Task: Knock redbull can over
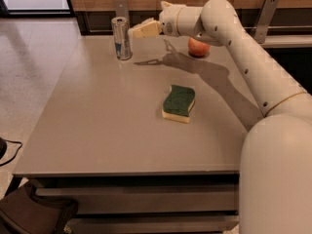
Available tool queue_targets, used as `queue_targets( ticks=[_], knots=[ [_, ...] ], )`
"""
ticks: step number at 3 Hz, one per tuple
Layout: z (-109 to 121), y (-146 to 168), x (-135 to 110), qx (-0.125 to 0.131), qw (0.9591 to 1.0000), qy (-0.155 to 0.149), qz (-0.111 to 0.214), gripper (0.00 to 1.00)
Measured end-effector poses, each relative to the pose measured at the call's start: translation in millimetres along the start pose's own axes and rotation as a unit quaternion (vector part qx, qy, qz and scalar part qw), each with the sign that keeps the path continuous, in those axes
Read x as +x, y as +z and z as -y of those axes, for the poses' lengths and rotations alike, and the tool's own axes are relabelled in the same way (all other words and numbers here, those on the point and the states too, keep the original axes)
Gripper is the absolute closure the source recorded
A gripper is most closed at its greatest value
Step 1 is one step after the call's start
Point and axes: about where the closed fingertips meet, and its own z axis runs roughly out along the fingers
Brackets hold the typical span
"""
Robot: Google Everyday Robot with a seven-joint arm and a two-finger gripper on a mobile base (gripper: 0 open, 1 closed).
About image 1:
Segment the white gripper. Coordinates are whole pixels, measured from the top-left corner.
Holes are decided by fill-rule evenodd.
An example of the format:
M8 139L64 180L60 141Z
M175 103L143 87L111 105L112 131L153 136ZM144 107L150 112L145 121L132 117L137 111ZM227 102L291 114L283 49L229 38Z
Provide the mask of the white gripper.
M133 38L146 38L158 36L163 32L167 36L181 36L178 28L178 18L184 5L162 1L161 8L159 22L154 18L145 19L130 29L130 35Z

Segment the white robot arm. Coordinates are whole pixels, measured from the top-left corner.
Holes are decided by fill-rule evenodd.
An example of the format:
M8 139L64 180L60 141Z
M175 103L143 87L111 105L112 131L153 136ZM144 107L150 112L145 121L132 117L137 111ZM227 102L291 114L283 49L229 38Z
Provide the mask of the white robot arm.
M312 234L312 96L244 29L227 0L202 7L163 2L134 38L190 36L223 46L263 115L240 162L240 234Z

